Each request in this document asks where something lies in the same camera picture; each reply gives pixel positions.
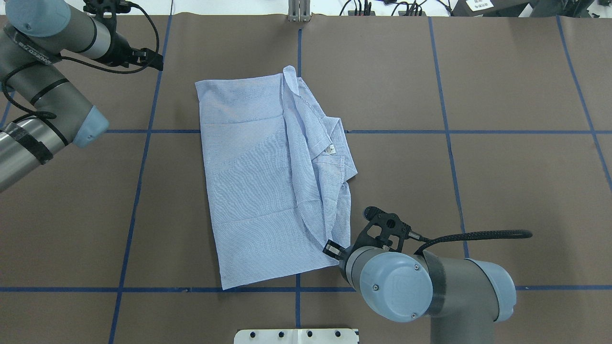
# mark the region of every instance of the paper label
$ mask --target paper label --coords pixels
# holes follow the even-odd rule
[[[465,2],[473,12],[493,7],[491,0],[465,0]]]
[[[336,154],[336,148],[333,144],[330,144],[329,147],[325,148],[325,153],[327,154]]]

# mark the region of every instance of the light blue shirt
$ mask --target light blue shirt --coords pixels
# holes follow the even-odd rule
[[[350,245],[357,174],[341,120],[291,66],[196,88],[223,289],[337,265],[322,249]]]

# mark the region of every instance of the white mounting plate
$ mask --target white mounting plate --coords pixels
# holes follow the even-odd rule
[[[240,330],[234,337],[234,344],[359,344],[358,333],[357,329]]]

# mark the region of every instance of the white bracket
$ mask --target white bracket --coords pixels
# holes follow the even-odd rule
[[[240,330],[234,344],[359,344],[357,329]]]
[[[289,0],[289,21],[310,21],[310,0]]]

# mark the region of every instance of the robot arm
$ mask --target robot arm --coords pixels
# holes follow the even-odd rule
[[[370,223],[355,244],[343,248],[328,241],[323,252],[339,260],[344,279],[379,315],[401,323],[431,317],[432,344],[492,344],[493,323],[513,313],[517,294],[501,266],[471,259],[439,258],[425,248],[445,241],[519,239],[528,231],[487,231],[428,239],[412,231],[396,214],[368,207]],[[377,237],[368,231],[381,228]],[[393,248],[391,237],[397,239]],[[425,244],[414,255],[401,252],[403,241]]]
[[[140,69],[163,69],[157,51],[131,48],[115,31],[116,14],[140,7],[123,0],[84,1],[92,18],[63,0],[8,0],[9,24],[0,32],[2,90],[19,92],[36,111],[0,128],[0,192],[17,182],[70,143],[85,147],[103,134],[108,121],[53,63],[70,50],[115,67],[129,64]],[[111,18],[104,18],[105,13]]]

